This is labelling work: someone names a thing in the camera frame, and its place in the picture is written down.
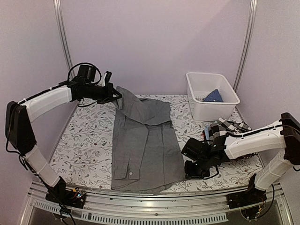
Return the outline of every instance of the robotic arm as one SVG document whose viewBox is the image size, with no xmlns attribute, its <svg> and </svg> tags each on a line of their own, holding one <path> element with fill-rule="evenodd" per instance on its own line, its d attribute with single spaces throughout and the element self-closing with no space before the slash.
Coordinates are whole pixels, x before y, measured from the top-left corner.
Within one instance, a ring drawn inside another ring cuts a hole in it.
<svg viewBox="0 0 300 225">
<path fill-rule="evenodd" d="M 190 139 L 181 153 L 195 160 L 195 163 L 186 162 L 186 176 L 203 179 L 209 176 L 212 166 L 269 149 L 281 150 L 263 170 L 250 178 L 247 191 L 227 196 L 232 209 L 265 201 L 266 190 L 272 183 L 293 166 L 300 165 L 299 122 L 286 112 L 270 125 L 241 135 L 227 133 L 215 138 L 212 145 Z"/>
<path fill-rule="evenodd" d="M 83 208 L 83 192 L 66 190 L 65 181 L 50 167 L 37 146 L 31 123 L 42 114 L 62 105 L 82 98 L 91 98 L 94 103 L 105 104 L 122 97 L 109 83 L 112 75 L 106 72 L 102 77 L 100 71 L 90 63 L 79 63 L 77 76 L 50 89 L 44 90 L 21 102 L 7 105 L 5 135 L 8 142 L 18 150 L 20 162 L 28 167 L 47 187 L 46 199 L 61 205 Z M 94 82 L 96 71 L 100 74 L 99 82 Z"/>
</svg>

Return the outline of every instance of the gray shirt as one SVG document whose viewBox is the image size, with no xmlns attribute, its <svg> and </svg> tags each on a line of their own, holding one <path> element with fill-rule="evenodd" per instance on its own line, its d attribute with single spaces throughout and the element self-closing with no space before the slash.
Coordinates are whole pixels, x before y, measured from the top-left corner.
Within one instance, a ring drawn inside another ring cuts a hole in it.
<svg viewBox="0 0 300 225">
<path fill-rule="evenodd" d="M 154 193 L 185 178 L 183 157 L 170 118 L 170 104 L 138 99 L 117 87 L 112 141 L 113 190 Z"/>
</svg>

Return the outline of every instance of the floral pattern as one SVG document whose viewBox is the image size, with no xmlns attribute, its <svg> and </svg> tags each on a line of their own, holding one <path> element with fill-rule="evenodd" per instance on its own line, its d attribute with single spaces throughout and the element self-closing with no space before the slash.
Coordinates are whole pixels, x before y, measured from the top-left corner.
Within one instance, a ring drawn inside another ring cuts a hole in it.
<svg viewBox="0 0 300 225">
<path fill-rule="evenodd" d="M 193 120 L 186 95 L 138 97 L 171 103 L 171 119 L 180 149 L 191 137 L 203 140 L 202 131 L 211 121 Z M 51 167 L 67 183 L 87 188 L 110 189 L 114 116 L 115 107 L 112 103 L 76 109 L 50 161 Z M 230 120 L 241 122 L 236 110 Z M 219 175 L 212 179 L 182 181 L 164 192 L 196 192 L 245 186 L 248 179 L 262 169 L 262 165 L 259 157 L 254 156 L 223 163 L 218 168 Z"/>
</svg>

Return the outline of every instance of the laundry basket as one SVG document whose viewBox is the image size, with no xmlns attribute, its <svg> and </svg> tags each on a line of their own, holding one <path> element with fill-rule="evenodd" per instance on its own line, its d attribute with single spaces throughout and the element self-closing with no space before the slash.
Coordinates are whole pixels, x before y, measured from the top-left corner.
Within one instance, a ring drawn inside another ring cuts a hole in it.
<svg viewBox="0 0 300 225">
<path fill-rule="evenodd" d="M 240 99 L 221 74 L 186 73 L 187 96 L 193 119 L 214 121 L 228 119 Z M 213 90 L 218 89 L 224 102 L 203 102 Z"/>
</svg>

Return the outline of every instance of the black and white checkered cloth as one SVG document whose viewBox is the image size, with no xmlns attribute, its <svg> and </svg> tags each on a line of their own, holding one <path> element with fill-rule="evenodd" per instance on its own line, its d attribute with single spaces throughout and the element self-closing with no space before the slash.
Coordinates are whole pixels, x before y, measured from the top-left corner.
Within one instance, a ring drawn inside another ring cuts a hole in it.
<svg viewBox="0 0 300 225">
<path fill-rule="evenodd" d="M 227 132 L 232 134 L 245 133 L 252 130 L 246 123 L 236 123 L 219 118 L 216 123 L 212 123 L 209 128 L 209 140 L 213 141 L 216 137 L 225 135 Z"/>
</svg>

